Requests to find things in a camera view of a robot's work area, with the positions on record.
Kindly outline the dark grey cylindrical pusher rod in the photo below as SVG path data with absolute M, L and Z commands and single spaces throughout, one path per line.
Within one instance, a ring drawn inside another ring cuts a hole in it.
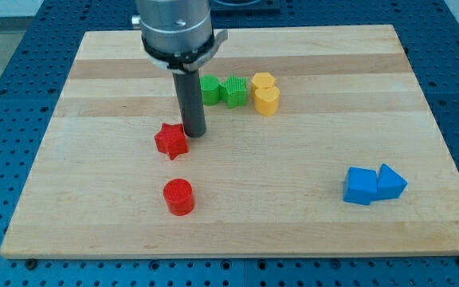
M 185 134 L 190 138 L 203 136 L 206 133 L 206 118 L 198 70 L 174 73 L 173 79 Z

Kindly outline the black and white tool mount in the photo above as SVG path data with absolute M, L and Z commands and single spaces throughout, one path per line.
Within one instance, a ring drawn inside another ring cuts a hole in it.
M 207 64 L 219 50 L 224 41 L 228 39 L 229 31 L 222 29 L 199 48 L 185 53 L 166 53 L 151 47 L 144 36 L 141 36 L 144 50 L 149 61 L 160 69 L 170 70 L 176 74 L 193 73 Z

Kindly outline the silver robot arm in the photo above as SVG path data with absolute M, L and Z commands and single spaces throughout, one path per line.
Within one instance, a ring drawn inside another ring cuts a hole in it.
M 137 0 L 139 27 L 150 61 L 172 73 L 184 132 L 206 133 L 199 70 L 229 33 L 214 32 L 208 0 Z

